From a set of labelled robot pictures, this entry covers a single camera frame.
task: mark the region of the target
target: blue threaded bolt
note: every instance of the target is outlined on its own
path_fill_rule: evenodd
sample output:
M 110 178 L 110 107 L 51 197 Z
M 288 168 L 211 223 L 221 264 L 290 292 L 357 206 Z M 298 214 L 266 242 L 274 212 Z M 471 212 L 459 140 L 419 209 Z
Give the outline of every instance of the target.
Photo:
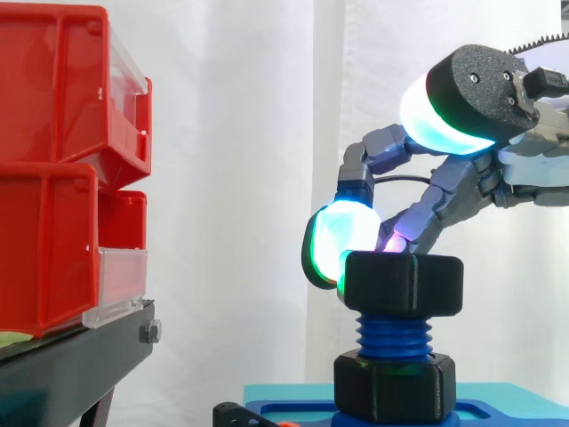
M 357 320 L 362 346 L 359 355 L 367 359 L 428 361 L 433 348 L 427 334 L 431 326 L 427 318 L 397 318 L 381 314 L 365 314 Z

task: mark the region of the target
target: black hex nut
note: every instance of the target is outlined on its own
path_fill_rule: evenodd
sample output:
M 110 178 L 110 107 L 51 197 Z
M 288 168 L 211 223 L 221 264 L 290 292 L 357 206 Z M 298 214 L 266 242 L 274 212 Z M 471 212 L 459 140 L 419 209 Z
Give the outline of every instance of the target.
M 338 293 L 351 309 L 406 318 L 462 310 L 463 264 L 452 256 L 351 252 Z
M 365 359 L 357 350 L 334 361 L 334 400 L 344 414 L 371 423 L 441 423 L 456 405 L 454 362 Z

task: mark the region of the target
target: white backdrop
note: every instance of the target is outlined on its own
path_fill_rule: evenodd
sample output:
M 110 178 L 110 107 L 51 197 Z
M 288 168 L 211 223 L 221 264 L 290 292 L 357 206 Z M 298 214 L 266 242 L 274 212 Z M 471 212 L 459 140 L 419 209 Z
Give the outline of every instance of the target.
M 164 326 L 109 427 L 206 426 L 248 383 L 304 381 L 312 26 L 306 0 L 99 3 L 154 83 L 148 291 Z
M 135 187 L 148 193 L 148 297 L 164 323 L 117 387 L 111 427 L 210 425 L 245 384 L 331 381 L 355 316 L 307 286 L 299 252 L 341 152 L 396 122 L 404 89 L 460 44 L 506 48 L 560 27 L 558 0 L 99 3 L 154 81 L 153 174 Z M 422 190 L 385 184 L 376 207 L 387 218 Z M 569 403 L 567 219 L 488 209 L 442 236 L 434 252 L 465 262 L 466 292 L 460 316 L 432 322 L 434 344 L 460 381 Z
M 332 180 L 340 153 L 365 133 L 397 122 L 405 89 L 452 50 L 466 43 L 507 49 L 557 33 L 561 26 L 557 0 L 539 7 L 532 0 L 317 0 L 316 10 L 328 19 L 327 24 L 317 21 L 315 57 L 342 70 L 340 78 L 322 83 L 319 73 L 325 71 L 315 64 L 315 93 L 328 85 L 324 105 L 315 103 L 315 170 Z M 343 25 L 333 25 L 335 21 Z M 343 40 L 343 50 L 331 52 L 325 40 L 335 37 Z M 320 115 L 326 120 L 316 121 Z M 327 130 L 328 141 L 318 139 L 325 133 L 321 126 L 333 129 Z M 327 154 L 317 156 L 317 149 Z M 397 171 L 429 176 L 439 163 L 415 157 Z M 314 182 L 316 209 L 333 197 L 334 188 L 333 183 Z M 423 190 L 416 183 L 382 184 L 376 188 L 375 207 L 387 219 Z M 569 404 L 568 219 L 566 209 L 491 207 L 443 233 L 432 252 L 464 261 L 464 309 L 456 318 L 431 322 L 433 344 L 454 358 L 458 381 L 513 382 Z M 356 317 L 333 292 L 309 289 L 309 382 L 330 382 L 333 359 L 357 347 Z

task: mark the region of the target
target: green object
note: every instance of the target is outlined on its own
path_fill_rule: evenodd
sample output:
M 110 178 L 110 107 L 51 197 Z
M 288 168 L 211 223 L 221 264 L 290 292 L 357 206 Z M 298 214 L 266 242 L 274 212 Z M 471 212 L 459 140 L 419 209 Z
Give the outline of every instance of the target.
M 20 332 L 0 332 L 0 349 L 15 344 L 16 342 L 29 341 L 33 337 L 33 335 L 22 334 Z

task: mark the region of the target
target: red plastic drawer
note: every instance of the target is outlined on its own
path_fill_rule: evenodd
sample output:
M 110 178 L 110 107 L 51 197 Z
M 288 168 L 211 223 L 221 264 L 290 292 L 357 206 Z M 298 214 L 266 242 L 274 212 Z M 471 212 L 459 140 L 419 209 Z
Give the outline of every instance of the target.
M 0 331 L 41 336 L 92 310 L 97 326 L 103 306 L 141 300 L 143 193 L 100 194 L 88 165 L 10 163 L 0 164 L 0 200 Z
M 0 3 L 0 162 L 82 162 L 101 186 L 150 174 L 152 85 L 99 6 Z

